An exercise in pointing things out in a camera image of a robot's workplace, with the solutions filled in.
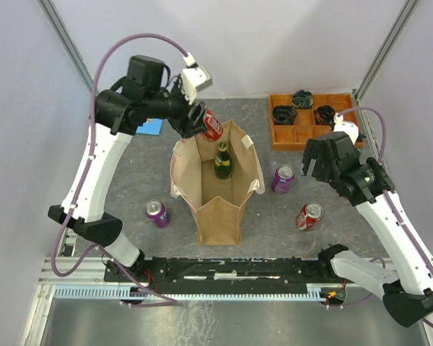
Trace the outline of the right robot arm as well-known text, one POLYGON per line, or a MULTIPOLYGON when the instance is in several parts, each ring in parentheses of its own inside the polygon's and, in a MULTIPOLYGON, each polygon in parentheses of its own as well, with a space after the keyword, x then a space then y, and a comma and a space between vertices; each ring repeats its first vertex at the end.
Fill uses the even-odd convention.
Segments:
POLYGON ((403 209, 384 167, 360 153, 342 131, 310 138, 302 156, 302 173, 329 184, 372 227, 394 268, 362 259, 340 244, 320 253, 318 276, 350 280, 379 298, 401 326, 410 327, 433 313, 433 255, 403 209))

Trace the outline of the purple soda can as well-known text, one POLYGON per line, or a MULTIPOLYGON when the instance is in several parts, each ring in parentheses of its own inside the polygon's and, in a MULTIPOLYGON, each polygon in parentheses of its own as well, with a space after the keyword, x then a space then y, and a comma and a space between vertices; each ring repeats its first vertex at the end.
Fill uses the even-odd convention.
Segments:
POLYGON ((150 200, 146 204, 145 214, 158 228, 164 228, 170 222, 167 209, 159 200, 150 200))
POLYGON ((294 180, 294 170, 289 165, 281 165, 277 168, 271 184, 272 190, 277 194, 285 194, 294 180))

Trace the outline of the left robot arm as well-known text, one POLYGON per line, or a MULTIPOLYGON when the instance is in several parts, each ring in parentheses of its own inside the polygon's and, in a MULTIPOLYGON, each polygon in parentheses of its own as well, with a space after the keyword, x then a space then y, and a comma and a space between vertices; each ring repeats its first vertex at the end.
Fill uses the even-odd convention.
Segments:
POLYGON ((165 62, 133 56, 127 74, 95 97, 87 144, 71 189, 63 202, 52 205, 48 216, 80 237, 102 247, 130 281, 144 276, 144 253, 122 232, 120 219, 105 212, 105 199, 118 162, 148 119, 167 120, 181 138, 205 133, 206 107, 196 101, 198 91, 211 85, 211 75, 184 56, 185 68, 167 89, 162 77, 170 75, 165 62))

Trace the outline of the green glass bottle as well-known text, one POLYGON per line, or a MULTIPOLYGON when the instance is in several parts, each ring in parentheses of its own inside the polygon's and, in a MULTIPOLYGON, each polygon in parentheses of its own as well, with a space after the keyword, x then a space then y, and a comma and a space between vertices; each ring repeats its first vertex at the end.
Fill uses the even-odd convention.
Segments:
POLYGON ((218 145, 218 151, 214 158, 214 172, 218 179, 228 179, 232 175, 232 159, 225 142, 218 145))

